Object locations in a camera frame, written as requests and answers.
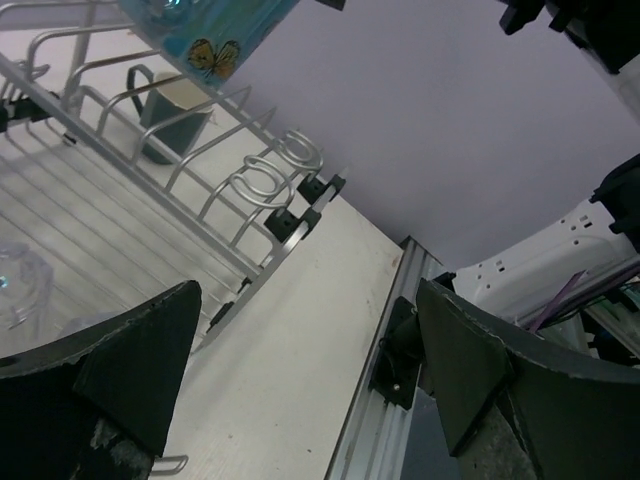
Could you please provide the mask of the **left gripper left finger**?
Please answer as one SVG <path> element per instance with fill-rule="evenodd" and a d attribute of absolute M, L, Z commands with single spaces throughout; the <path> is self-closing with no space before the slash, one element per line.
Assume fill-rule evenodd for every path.
<path fill-rule="evenodd" d="M 4 479 L 146 479 L 164 454 L 202 289 L 1 360 Z"/>

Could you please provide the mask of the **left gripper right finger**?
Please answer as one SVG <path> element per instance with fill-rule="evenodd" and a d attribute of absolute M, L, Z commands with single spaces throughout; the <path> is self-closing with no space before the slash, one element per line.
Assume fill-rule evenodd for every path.
<path fill-rule="evenodd" d="M 543 340 L 433 281 L 416 302 L 462 478 L 638 478 L 638 370 Z"/>

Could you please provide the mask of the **clear glass front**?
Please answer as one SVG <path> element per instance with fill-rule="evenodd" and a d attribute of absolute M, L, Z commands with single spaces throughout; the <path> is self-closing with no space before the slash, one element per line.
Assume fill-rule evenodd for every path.
<path fill-rule="evenodd" d="M 53 268 L 27 244 L 1 242 L 1 329 L 37 327 L 53 289 Z"/>

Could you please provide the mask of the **grey blue mug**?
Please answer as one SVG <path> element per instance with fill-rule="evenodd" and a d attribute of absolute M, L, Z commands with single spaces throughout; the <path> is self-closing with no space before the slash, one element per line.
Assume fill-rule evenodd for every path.
<path fill-rule="evenodd" d="M 126 77 L 128 90 L 134 89 L 137 74 L 143 75 L 149 83 L 169 80 L 175 76 L 174 72 L 154 73 L 147 66 L 138 64 L 128 69 Z M 145 101 L 142 101 L 138 95 L 133 95 L 131 100 L 139 115 L 140 125 L 148 129 L 207 102 L 210 97 L 190 80 L 182 79 L 151 89 Z M 212 113 L 213 106 L 209 105 L 160 128 L 152 136 L 164 143 L 175 154 L 184 156 L 196 143 Z"/>

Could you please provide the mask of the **light blue ceramic mug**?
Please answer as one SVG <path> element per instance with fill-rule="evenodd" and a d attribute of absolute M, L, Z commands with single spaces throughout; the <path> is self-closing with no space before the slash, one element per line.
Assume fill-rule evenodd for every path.
<path fill-rule="evenodd" d="M 291 0 L 122 0 L 133 30 L 181 73 L 218 89 L 297 5 Z"/>

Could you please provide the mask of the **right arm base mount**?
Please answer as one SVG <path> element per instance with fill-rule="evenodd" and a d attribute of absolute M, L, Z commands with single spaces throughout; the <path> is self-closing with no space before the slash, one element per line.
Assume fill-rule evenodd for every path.
<path fill-rule="evenodd" d="M 425 351 L 417 309 L 405 297 L 394 301 L 378 347 L 369 387 L 388 403 L 409 410 L 413 406 Z"/>

